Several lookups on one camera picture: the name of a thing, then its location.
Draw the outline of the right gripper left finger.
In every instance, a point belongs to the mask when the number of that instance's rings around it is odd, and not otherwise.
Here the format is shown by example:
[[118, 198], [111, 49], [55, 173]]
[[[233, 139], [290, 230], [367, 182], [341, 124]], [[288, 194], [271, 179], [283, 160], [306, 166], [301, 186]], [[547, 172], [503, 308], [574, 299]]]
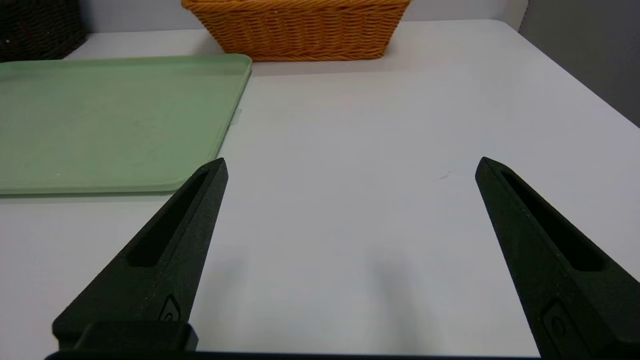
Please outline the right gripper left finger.
[[196, 349], [189, 318], [228, 178], [218, 158], [186, 180], [53, 321], [60, 353]]

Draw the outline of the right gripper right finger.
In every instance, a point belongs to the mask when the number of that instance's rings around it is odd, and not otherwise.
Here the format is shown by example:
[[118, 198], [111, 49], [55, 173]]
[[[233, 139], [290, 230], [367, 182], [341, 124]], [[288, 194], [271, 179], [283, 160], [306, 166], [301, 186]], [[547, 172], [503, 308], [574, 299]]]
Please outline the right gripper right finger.
[[637, 360], [639, 282], [501, 162], [475, 180], [544, 360]]

